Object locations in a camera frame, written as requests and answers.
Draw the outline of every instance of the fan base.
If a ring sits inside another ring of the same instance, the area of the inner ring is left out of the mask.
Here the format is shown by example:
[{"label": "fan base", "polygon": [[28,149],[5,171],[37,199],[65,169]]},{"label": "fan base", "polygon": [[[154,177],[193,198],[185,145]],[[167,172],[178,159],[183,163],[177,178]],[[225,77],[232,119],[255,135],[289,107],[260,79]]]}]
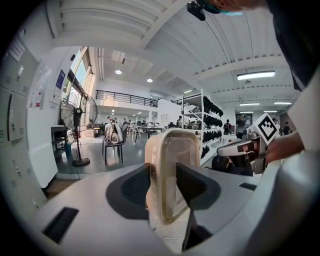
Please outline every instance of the fan base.
[{"label": "fan base", "polygon": [[84,159],[77,159],[77,160],[73,160],[72,161],[72,165],[73,166],[85,166],[85,165],[87,165],[87,164],[89,164],[90,163],[90,159],[89,158],[84,158]]}]

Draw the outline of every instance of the gray floor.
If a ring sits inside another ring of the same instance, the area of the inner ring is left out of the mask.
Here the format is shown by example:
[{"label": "gray floor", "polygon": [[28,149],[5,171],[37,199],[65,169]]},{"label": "gray floor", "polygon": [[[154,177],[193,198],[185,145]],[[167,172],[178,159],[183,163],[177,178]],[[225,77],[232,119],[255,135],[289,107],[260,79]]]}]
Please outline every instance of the gray floor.
[{"label": "gray floor", "polygon": [[72,144],[72,156],[66,157],[63,153],[62,156],[57,159],[56,165],[58,168],[57,178],[73,178],[78,176],[83,178],[86,174],[98,174],[109,171],[114,171],[119,168],[128,167],[136,164],[143,164],[145,162],[145,146],[147,142],[147,135],[143,134],[138,136],[136,143],[135,137],[127,137],[126,143],[122,146],[123,163],[117,154],[117,148],[115,151],[112,147],[106,149],[106,162],[105,156],[102,155],[102,143],[101,138],[95,139],[81,139],[80,153],[82,158],[89,158],[90,163],[86,166],[75,167],[71,165],[73,159],[77,158],[77,148],[75,144]]}]

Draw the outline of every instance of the blue sign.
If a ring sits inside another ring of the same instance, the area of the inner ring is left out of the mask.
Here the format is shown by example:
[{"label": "blue sign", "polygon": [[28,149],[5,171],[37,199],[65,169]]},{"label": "blue sign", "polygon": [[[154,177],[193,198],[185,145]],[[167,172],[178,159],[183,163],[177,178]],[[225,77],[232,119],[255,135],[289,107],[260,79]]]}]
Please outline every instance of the blue sign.
[{"label": "blue sign", "polygon": [[56,81],[56,84],[55,84],[55,86],[58,87],[59,89],[62,88],[62,85],[65,80],[65,76],[66,76],[65,72],[61,69],[58,80]]}]

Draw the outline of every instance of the white column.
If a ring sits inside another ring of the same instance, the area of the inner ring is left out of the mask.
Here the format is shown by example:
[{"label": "white column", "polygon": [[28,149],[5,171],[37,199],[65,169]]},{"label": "white column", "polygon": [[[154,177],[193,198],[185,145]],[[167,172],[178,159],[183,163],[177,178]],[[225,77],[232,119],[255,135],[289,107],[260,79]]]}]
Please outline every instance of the white column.
[{"label": "white column", "polygon": [[149,119],[148,122],[152,122],[152,111],[149,111]]}]

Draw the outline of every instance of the fluorescent light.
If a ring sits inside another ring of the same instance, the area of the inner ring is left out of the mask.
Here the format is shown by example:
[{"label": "fluorescent light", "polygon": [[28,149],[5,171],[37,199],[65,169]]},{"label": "fluorescent light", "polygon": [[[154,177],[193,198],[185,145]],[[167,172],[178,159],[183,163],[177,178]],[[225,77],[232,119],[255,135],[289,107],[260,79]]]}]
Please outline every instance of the fluorescent light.
[{"label": "fluorescent light", "polygon": [[292,102],[275,102],[274,105],[291,105]]},{"label": "fluorescent light", "polygon": [[275,74],[276,72],[274,71],[264,71],[264,72],[253,72],[253,73],[247,73],[247,74],[238,74],[236,77],[238,78],[238,81],[240,81],[240,80],[248,80],[248,79],[254,79],[254,78],[273,78]]},{"label": "fluorescent light", "polygon": [[260,103],[244,103],[240,104],[240,106],[252,106],[252,105],[259,105]]}]

